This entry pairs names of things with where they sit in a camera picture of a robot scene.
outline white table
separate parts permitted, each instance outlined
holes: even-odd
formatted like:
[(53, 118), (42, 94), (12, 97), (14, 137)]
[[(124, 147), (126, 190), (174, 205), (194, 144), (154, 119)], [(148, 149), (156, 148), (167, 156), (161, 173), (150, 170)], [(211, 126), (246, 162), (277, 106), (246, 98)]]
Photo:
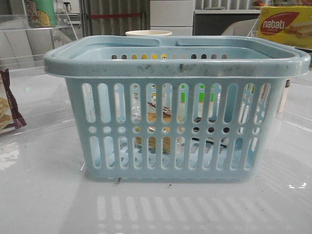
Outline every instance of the white table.
[(307, 234), (312, 228), (312, 72), (292, 80), (259, 170), (240, 183), (95, 181), (65, 82), (12, 78), (28, 125), (0, 136), (3, 234)]

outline snack wrapper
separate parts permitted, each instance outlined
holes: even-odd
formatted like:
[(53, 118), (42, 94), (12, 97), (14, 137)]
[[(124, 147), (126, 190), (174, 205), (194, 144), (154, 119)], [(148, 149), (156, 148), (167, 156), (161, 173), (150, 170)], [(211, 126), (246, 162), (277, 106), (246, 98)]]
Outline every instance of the snack wrapper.
[(0, 135), (26, 125), (10, 90), (9, 70), (0, 71)]
[(257, 37), (312, 49), (312, 6), (262, 7)]

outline basket hole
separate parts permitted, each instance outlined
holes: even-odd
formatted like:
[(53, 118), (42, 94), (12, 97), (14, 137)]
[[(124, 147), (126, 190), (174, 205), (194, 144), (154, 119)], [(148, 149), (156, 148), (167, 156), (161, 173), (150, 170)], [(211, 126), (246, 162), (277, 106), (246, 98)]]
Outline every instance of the basket hole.
[(163, 133), (169, 133), (170, 132), (170, 127), (166, 126), (162, 128)]
[(208, 128), (209, 133), (213, 133), (214, 131), (215, 131), (215, 128), (213, 128), (213, 127)]
[(228, 133), (229, 131), (230, 131), (230, 128), (228, 128), (228, 127), (223, 128), (224, 133)]
[(154, 132), (155, 132), (155, 127), (154, 127), (154, 126), (150, 126), (150, 127), (148, 128), (148, 132), (149, 132), (149, 133), (154, 133)]
[(177, 128), (177, 132), (178, 133), (184, 133), (185, 132), (185, 128), (184, 127), (178, 127)]
[(237, 133), (238, 133), (238, 134), (243, 134), (243, 133), (244, 133), (244, 128), (243, 128), (243, 127), (239, 128), (239, 129), (237, 130)]
[(126, 132), (126, 128), (121, 126), (121, 127), (118, 127), (118, 132), (119, 133), (125, 133)]
[(111, 131), (112, 131), (111, 127), (104, 127), (103, 128), (103, 132), (106, 133), (106, 134), (110, 133)]
[(133, 132), (134, 132), (134, 133), (139, 133), (140, 131), (141, 131), (141, 128), (138, 127), (138, 126), (136, 126), (136, 127), (133, 128)]
[(194, 127), (193, 128), (193, 133), (195, 133), (195, 134), (199, 133), (199, 128), (198, 127)]
[(254, 129), (253, 129), (253, 133), (254, 133), (254, 134), (260, 133), (260, 128), (254, 128)]
[(96, 133), (97, 132), (97, 128), (94, 126), (89, 127), (89, 133)]

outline light blue basket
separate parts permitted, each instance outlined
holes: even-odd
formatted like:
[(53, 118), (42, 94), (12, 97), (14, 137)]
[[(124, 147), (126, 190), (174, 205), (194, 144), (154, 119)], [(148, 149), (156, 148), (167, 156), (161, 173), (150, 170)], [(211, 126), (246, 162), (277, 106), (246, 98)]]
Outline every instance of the light blue basket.
[(99, 177), (249, 177), (286, 78), (309, 64), (304, 52), (245, 37), (93, 36), (45, 55), (46, 72), (66, 78)]

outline cardboard box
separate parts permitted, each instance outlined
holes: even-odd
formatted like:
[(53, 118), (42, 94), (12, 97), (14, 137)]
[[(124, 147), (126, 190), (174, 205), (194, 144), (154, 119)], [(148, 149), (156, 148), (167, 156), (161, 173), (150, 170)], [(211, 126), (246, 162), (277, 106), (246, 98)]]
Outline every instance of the cardboard box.
[(312, 49), (312, 7), (262, 7), (257, 37)]

